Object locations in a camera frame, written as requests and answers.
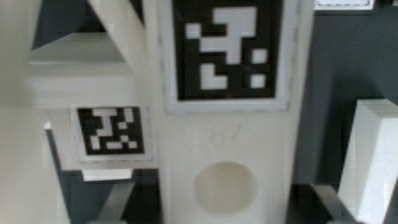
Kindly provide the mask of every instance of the dark background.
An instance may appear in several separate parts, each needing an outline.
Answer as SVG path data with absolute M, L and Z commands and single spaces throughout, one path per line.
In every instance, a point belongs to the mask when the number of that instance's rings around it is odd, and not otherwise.
M 74 32 L 104 31 L 86 1 L 43 2 L 33 48 Z M 141 11 L 141 2 L 134 2 Z M 398 7 L 393 0 L 377 0 L 372 11 L 315 13 L 294 183 L 326 183 L 338 188 L 356 101 L 383 98 L 398 104 Z M 109 190 L 109 186 L 98 188 L 102 197 Z M 91 203 L 95 213 L 100 204 Z

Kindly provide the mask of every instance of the white plastic part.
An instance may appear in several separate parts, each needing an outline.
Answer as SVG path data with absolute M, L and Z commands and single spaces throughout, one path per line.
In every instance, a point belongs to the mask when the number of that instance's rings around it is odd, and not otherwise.
M 82 170 L 84 181 L 104 181 L 104 180 L 123 180 L 132 179 L 134 170 L 132 169 L 97 169 Z
M 177 50 L 175 50 L 175 33 L 171 31 L 173 27 L 173 7 L 171 0 L 162 2 L 162 53 L 168 55 L 164 58 L 164 71 L 166 71 L 166 105 L 168 110 L 173 113 L 193 113 L 193 112 L 235 112 L 235 111 L 285 111 L 290 104 L 292 88 L 294 85 L 294 73 L 296 69 L 292 67 L 292 60 L 296 55 L 296 32 L 297 32 L 297 12 L 294 11 L 294 5 L 301 4 L 301 1 L 294 1 L 287 4 L 287 14 L 283 19 L 283 36 L 281 36 L 281 46 L 280 46 L 280 63 L 278 63 L 278 84 L 276 84 L 276 97 L 274 98 L 253 98 L 253 99 L 230 99 L 221 102 L 221 100 L 196 100 L 180 101 L 178 100 L 178 87 L 177 87 Z M 203 52 L 226 52 L 228 53 L 228 64 L 237 64 L 241 62 L 241 38 L 253 37 L 257 35 L 255 21 L 258 18 L 258 12 L 255 7 L 237 7 L 237 8 L 216 8 L 214 10 L 214 23 L 230 24 L 228 36 L 226 37 L 203 37 L 200 35 L 198 24 L 189 24 L 187 38 L 201 39 L 201 51 Z M 255 60 L 264 61 L 267 55 L 255 52 Z M 217 88 L 225 87 L 221 85 L 221 80 L 216 79 Z
M 360 100 L 340 198 L 367 224 L 383 224 L 398 178 L 398 106 Z
M 315 10 L 372 10 L 376 0 L 317 0 Z
M 168 102 L 162 90 L 164 72 L 169 74 L 177 69 L 171 66 L 175 59 L 173 56 L 161 58 L 159 45 L 159 36 L 169 36 L 173 33 L 162 19 L 171 19 L 169 3 L 168 0 L 145 1 L 148 49 L 153 59 L 152 123 L 159 137 L 164 222 L 166 224 L 283 224 L 306 80 L 313 2 L 287 1 L 285 3 L 280 65 L 283 74 L 294 72 L 290 91 L 283 92 L 285 97 L 290 97 L 288 109 L 285 108 L 283 112 L 232 112 L 264 108 L 264 102 L 235 102 L 235 105 L 230 102 L 214 102 L 209 105 L 198 103 L 196 111 L 210 111 L 212 107 L 212 111 L 225 111 L 225 113 L 196 114 L 171 114 L 164 109 L 166 104 L 171 106 L 177 103 Z M 166 16 L 161 19 L 153 16 L 157 10 L 162 10 Z M 173 39 L 166 37 L 162 40 L 164 50 L 173 52 Z M 171 63 L 164 64 L 164 70 L 157 63 L 161 59 L 171 59 Z M 180 112 L 187 111 L 193 111 L 193 107 L 180 110 Z

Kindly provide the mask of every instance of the oval hole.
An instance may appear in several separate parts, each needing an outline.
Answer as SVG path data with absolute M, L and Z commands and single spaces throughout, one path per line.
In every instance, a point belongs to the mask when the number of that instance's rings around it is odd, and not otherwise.
M 233 214 L 251 205 L 257 195 L 257 179 L 235 162 L 212 165 L 196 178 L 196 200 L 216 213 Z

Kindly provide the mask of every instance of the white block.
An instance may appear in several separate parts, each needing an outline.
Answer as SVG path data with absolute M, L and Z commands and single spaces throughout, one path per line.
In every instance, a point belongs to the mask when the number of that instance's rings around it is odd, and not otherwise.
M 372 10 L 376 0 L 317 0 L 315 10 Z
M 82 170 L 84 181 L 104 181 L 104 180 L 125 180 L 132 178 L 134 170 L 132 169 L 97 169 Z
M 340 197 L 367 224 L 383 224 L 398 177 L 398 107 L 361 100 L 352 127 Z

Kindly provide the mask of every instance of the white surface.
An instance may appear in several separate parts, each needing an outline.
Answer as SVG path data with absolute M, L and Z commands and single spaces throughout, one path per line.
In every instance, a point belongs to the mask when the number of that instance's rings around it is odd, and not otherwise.
M 84 181 L 104 181 L 104 180 L 123 180 L 132 179 L 134 170 L 132 169 L 97 169 L 82 170 Z
M 297 5 L 301 1 L 296 0 L 290 4 Z M 191 113 L 191 112 L 235 112 L 235 111 L 285 111 L 288 109 L 290 102 L 290 84 L 292 84 L 292 74 L 296 70 L 292 70 L 292 60 L 296 54 L 296 31 L 297 31 L 297 12 L 294 7 L 287 7 L 287 18 L 283 20 L 283 39 L 281 39 L 281 54 L 280 54 L 280 64 L 278 64 L 278 84 L 276 84 L 276 98 L 271 99 L 251 99 L 251 100 L 207 100 L 207 101 L 178 101 L 178 88 L 177 88 L 177 58 L 175 58 L 175 34 L 171 32 L 173 28 L 173 14 L 171 14 L 171 0 L 162 2 L 162 53 L 164 53 L 164 71 L 166 71 L 166 95 L 168 101 L 166 106 L 168 110 L 173 113 Z M 217 8 L 217 18 L 216 23 L 232 24 L 232 29 L 228 30 L 228 37 L 207 37 L 201 38 L 201 49 L 209 51 L 226 51 L 230 56 L 230 63 L 237 63 L 237 53 L 241 52 L 233 50 L 235 46 L 241 46 L 241 38 L 244 36 L 253 36 L 257 34 L 255 29 L 255 20 L 257 16 L 249 15 L 249 11 L 257 12 L 257 8 L 253 7 L 239 7 L 235 8 Z M 248 30 L 242 30 L 242 27 L 235 26 L 237 24 L 244 25 Z M 189 27 L 187 33 L 189 38 L 194 38 L 198 35 L 198 27 Z
M 383 224 L 398 178 L 398 107 L 360 100 L 340 198 L 367 224 Z
M 68 224 L 43 112 L 0 109 L 0 124 L 0 223 Z
M 372 10 L 376 0 L 317 0 L 315 10 Z
M 285 19 L 285 37 L 281 49 L 281 73 L 292 73 L 290 108 L 283 112 L 226 112 L 169 114 L 164 110 L 164 104 L 169 106 L 175 102 L 166 102 L 162 82 L 162 71 L 173 71 L 175 59 L 171 50 L 173 42 L 164 40 L 162 47 L 169 58 L 161 56 L 159 35 L 171 34 L 166 27 L 166 17 L 157 20 L 157 10 L 168 12 L 169 1 L 145 1 L 146 22 L 148 22 L 148 48 L 152 61 L 152 90 L 153 107 L 152 119 L 153 130 L 157 130 L 157 146 L 161 160 L 161 186 L 162 186 L 162 208 L 166 224 L 285 224 L 288 192 L 292 183 L 294 154 L 297 141 L 297 124 L 301 115 L 303 87 L 306 77 L 306 58 L 312 37 L 313 21 L 313 2 L 288 1 Z M 166 70 L 161 69 L 157 62 L 168 61 Z M 257 103 L 200 103 L 196 106 L 201 111 L 258 109 Z M 212 168 L 223 164 L 239 164 L 249 174 L 241 177 L 232 169 Z M 226 188 L 226 194 L 219 195 L 221 188 Z M 226 198 L 232 192 L 237 192 L 232 201 L 237 207 L 226 207 Z
M 68 224 L 43 111 L 31 107 L 29 52 L 42 1 L 0 0 L 0 223 Z

